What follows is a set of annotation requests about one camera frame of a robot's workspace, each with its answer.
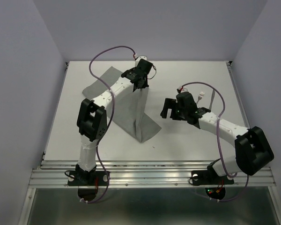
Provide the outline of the grey cloth napkin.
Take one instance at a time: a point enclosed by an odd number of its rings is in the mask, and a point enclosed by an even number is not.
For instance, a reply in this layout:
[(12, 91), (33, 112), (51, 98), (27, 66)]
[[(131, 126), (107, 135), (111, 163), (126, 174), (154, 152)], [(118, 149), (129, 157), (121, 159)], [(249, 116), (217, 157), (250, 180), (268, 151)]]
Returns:
[[(100, 78), (111, 87), (120, 78), (122, 73), (120, 70), (110, 67)], [(106, 86), (97, 80), (92, 85), (86, 87), (82, 93), (85, 98), (91, 100), (106, 90)], [(119, 97), (116, 97), (113, 122), (140, 143), (151, 139), (162, 129), (144, 112), (148, 92), (149, 87), (137, 89), (120, 100), (118, 100)]]

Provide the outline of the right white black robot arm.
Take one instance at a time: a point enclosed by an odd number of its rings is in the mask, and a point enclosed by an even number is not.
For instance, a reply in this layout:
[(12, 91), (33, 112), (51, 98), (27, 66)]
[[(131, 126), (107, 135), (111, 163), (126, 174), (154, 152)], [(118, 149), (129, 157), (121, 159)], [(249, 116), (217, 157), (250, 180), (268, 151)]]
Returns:
[(211, 110), (197, 107), (189, 92), (176, 95), (175, 99), (166, 98), (160, 113), (162, 118), (186, 121), (198, 129), (216, 135), (235, 149), (235, 156), (217, 159), (202, 171), (192, 171), (190, 183), (194, 186), (233, 184), (228, 174), (243, 172), (253, 176), (274, 159), (274, 153), (263, 130), (257, 126), (252, 128), (238, 126), (220, 119)]

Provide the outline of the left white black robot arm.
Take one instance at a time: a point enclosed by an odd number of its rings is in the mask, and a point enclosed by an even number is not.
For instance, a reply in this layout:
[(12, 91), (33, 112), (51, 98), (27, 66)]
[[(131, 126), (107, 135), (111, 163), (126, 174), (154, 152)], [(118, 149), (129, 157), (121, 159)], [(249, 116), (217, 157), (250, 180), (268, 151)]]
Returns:
[(144, 93), (148, 88), (148, 74), (154, 67), (151, 62), (140, 59), (135, 67), (122, 73), (112, 86), (98, 78), (107, 90), (93, 99), (86, 98), (81, 102), (77, 119), (81, 151), (75, 172), (71, 175), (73, 180), (85, 185), (95, 180), (97, 147), (113, 120), (116, 102), (134, 93)]

